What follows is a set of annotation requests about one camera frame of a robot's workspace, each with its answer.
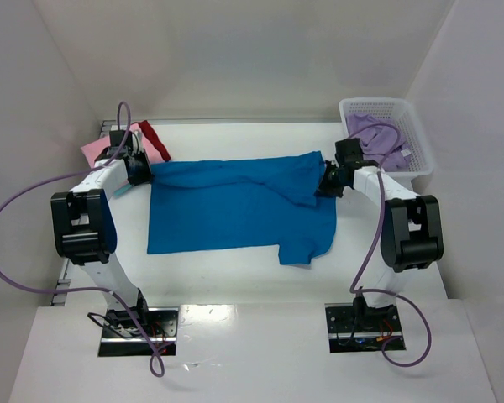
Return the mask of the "blue t shirt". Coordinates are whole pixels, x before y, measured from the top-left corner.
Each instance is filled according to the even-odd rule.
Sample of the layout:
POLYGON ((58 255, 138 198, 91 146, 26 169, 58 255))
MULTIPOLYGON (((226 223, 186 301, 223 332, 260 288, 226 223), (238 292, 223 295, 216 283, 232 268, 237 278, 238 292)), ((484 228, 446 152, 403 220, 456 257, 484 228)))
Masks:
POLYGON ((280 264, 309 265, 336 233, 336 201, 316 193, 325 169, 318 151, 154 165, 147 252, 277 246, 280 264))

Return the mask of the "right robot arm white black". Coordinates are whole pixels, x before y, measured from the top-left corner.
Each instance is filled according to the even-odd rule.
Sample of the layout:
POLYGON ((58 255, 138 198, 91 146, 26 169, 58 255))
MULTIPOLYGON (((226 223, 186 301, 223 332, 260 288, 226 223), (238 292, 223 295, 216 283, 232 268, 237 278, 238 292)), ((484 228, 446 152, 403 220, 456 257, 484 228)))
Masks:
POLYGON ((327 161, 317 196, 342 197, 345 189, 366 196, 380 209, 370 252, 350 286, 354 316, 360 320, 391 312, 410 274, 429 267, 444 255, 438 199, 422 196, 392 179, 380 165, 366 160, 358 139, 335 144, 335 160, 327 161), (360 285, 375 249, 382 258, 382 273, 372 286, 360 285))

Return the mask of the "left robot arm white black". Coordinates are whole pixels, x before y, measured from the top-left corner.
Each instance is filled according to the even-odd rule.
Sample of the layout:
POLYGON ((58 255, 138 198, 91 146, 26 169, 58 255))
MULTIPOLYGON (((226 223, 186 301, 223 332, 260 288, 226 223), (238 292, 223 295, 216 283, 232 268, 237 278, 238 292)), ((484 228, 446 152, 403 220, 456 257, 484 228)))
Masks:
POLYGON ((95 286, 104 288, 106 318, 115 327, 146 327, 148 304, 116 255, 118 233, 109 200, 130 187, 149 184, 154 176, 135 132, 113 130, 110 145, 96 158, 95 170, 68 192, 51 197, 58 255, 81 267, 95 286))

